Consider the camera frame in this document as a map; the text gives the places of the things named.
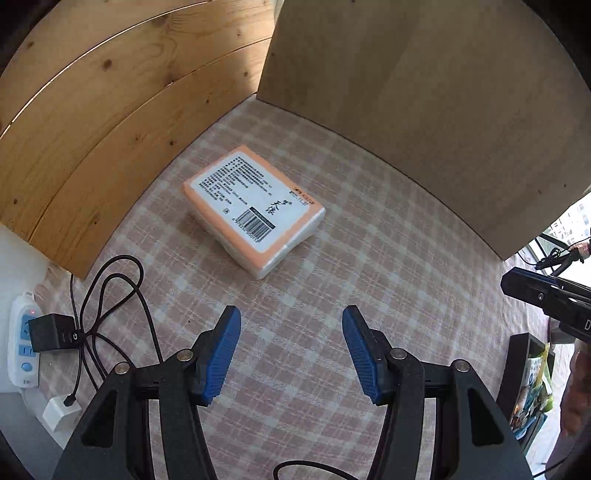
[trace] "power adapter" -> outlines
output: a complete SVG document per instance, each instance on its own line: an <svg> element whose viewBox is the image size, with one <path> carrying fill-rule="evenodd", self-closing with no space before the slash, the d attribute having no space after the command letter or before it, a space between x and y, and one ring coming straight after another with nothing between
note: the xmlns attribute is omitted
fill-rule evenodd
<svg viewBox="0 0 591 480"><path fill-rule="evenodd" d="M53 397L43 411L43 420L52 432L73 430L76 425L82 408L76 400L70 403L67 399L66 395Z"/></svg>
<svg viewBox="0 0 591 480"><path fill-rule="evenodd" d="M74 317L50 313L29 320L28 325L34 352L76 349L80 345Z"/></svg>

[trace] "product label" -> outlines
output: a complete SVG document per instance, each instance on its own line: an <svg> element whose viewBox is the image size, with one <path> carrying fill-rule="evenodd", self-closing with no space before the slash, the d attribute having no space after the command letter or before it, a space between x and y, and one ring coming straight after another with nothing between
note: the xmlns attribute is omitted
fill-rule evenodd
<svg viewBox="0 0 591 480"><path fill-rule="evenodd" d="M260 253L302 218L313 202L240 151L195 178L191 188Z"/></svg>

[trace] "human hand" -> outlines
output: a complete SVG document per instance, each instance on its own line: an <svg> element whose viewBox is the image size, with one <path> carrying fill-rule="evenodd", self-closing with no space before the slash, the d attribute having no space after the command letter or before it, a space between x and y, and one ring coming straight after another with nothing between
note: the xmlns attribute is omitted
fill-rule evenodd
<svg viewBox="0 0 591 480"><path fill-rule="evenodd" d="M570 386L560 404L560 430L567 436L580 430L583 417L591 408L591 353L580 351L573 367Z"/></svg>
<svg viewBox="0 0 591 480"><path fill-rule="evenodd" d="M574 244L572 247L569 248L569 251L575 249L579 250L579 255L583 260L586 260L591 256L591 252L589 251L589 242L581 242L579 244Z"/></svg>

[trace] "black tray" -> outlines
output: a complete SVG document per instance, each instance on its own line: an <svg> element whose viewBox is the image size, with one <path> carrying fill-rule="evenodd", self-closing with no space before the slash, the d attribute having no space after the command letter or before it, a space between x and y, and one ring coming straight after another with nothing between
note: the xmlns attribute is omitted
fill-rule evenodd
<svg viewBox="0 0 591 480"><path fill-rule="evenodd" d="M496 397L496 403L503 412L507 421L511 421L511 416L517 405L519 391L521 389L521 379L525 369L525 360L538 356L544 352L545 345L530 333L520 333L512 335L509 339L509 350L505 362L505 371L499 394ZM548 370L550 377L554 371L554 352L548 352ZM527 433L519 440L519 444L524 452L530 448L535 435L540 429L540 416L527 429Z"/></svg>

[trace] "black cord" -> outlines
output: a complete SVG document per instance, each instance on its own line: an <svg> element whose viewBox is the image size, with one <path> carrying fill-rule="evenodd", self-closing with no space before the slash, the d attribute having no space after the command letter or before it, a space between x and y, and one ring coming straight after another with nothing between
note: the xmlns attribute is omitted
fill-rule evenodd
<svg viewBox="0 0 591 480"><path fill-rule="evenodd" d="M338 468L335 468L330 465L325 465L323 463L309 462L308 460L289 460L288 462L281 462L279 465L277 465L273 469L273 480L279 480L279 470L281 470L283 467L291 466L291 465L311 466L311 467L317 468L319 470L324 470L325 472L333 473L341 478L345 478L345 480L358 480L353 475L351 475L347 472L343 472L342 470L339 470Z"/></svg>
<svg viewBox="0 0 591 480"><path fill-rule="evenodd" d="M115 263L119 260L130 260L138 267L138 272L139 272L138 281L136 283L133 280L131 280L127 275L123 275L121 273L113 273L113 274L108 275L103 280L103 283L100 287L99 307L98 307L98 310L96 313L95 321L93 322L90 329L86 332L84 329L83 318L84 318L84 311L85 311L86 305L88 304L90 296L92 295L92 292L94 291L101 275L105 272L105 270L109 266L111 266L113 263ZM105 313L102 313L106 287L111 280L114 280L116 278L120 278L121 280L124 280L128 285L131 286L132 291L129 294L127 294L125 296L125 298L123 298L121 301L119 301L115 305L113 305ZM154 321L153 321L152 316L150 314L150 308L148 307L148 304L145 301L144 295L139 290L139 287L141 286L143 280L144 280L144 268L143 268L141 262L137 258L133 257L132 255L117 255L116 257L111 258L110 260L105 262L105 264L99 269L99 271L95 275L92 283L90 284L88 291L86 292L84 300L82 302L82 306L80 308L80 315L78 315L78 312L76 310L76 304L74 302L74 275L70 276L70 299L72 301L72 311L74 313L74 324L76 325L77 334L80 335L80 338L79 338L80 343L79 343L79 348L78 348L78 352L79 352L78 353L78 373L76 375L76 383L74 384L74 389L73 389L72 393L70 395L68 395L66 397L66 399L64 400L64 405L66 405L66 406L72 405L74 403L74 400L76 399L76 393L77 393L78 388L80 386L80 377L82 376L82 365L84 365L86 373L88 374L90 382L92 383L95 390L98 391L98 389L99 389L92 373L90 372L88 362L86 361L85 351L88 351L88 354L90 355L90 359L92 360L96 369L98 370L98 373L99 373L101 379L104 380L108 375L108 372L107 372L103 362L100 360L98 351L96 349L96 339L97 338L103 340L109 346L114 348L114 350L116 350L117 353L120 354L125 359L125 361L127 363L129 363L132 367L135 366L134 363L129 358L129 356L123 351L123 349L120 346L118 346L115 342L113 342L112 340L107 338L105 335L98 332L98 329L100 328L101 324L106 320L106 318L109 315L111 315L115 310L120 308L123 304L125 304L134 295L138 296L139 301L142 304L142 308L144 309L144 313L146 315L146 319L148 320L148 325L150 327L150 334L152 336L152 341L154 342L154 348L156 350L156 356L158 357L158 361L160 363L162 363L164 361L163 357L162 357L162 352L160 350L160 345L158 344L158 338L156 335L156 329L154 327Z"/></svg>
<svg viewBox="0 0 591 480"><path fill-rule="evenodd" d="M535 267L535 263L529 263L525 258L523 258L521 256L521 252L517 252L517 255L519 255L519 258L523 260L524 263L528 264L528 265L532 265L533 267Z"/></svg>
<svg viewBox="0 0 591 480"><path fill-rule="evenodd" d="M554 470L556 467L562 465L562 463L566 460L566 458L563 458L561 461L555 463L554 465L552 465L551 467L548 467L546 470L544 470L543 472L537 473L533 476L533 478L538 478L539 476L544 475L545 473L550 472L550 470Z"/></svg>
<svg viewBox="0 0 591 480"><path fill-rule="evenodd" d="M543 262L544 260L550 260L550 259L552 259L552 258L558 258L560 255L562 255L564 252L567 252L567 251L569 251L569 250L570 250L572 247L574 247L575 245L577 245L577 244L579 244L579 243L581 243L581 242L584 242L585 240L590 240L590 239L591 239L591 236L588 236L587 238L583 238L582 240L579 240L578 242L575 242L575 243L573 243L573 244L569 245L567 248L564 248L564 249L562 249L562 250L561 250L560 248L558 248L558 247L554 247L554 248L553 248L553 249L550 251L550 254L549 254L547 257L544 257L544 258L542 258L542 259L540 260L540 262ZM526 263L527 265L531 265L532 267L536 267L536 266L538 265L537 263L529 263L529 262L528 262L528 261L527 261L525 258L523 258L523 257L521 256L521 252L519 252L519 251L517 252L517 255L519 255L519 258L520 258L520 259L522 259L522 261L523 261L524 263Z"/></svg>

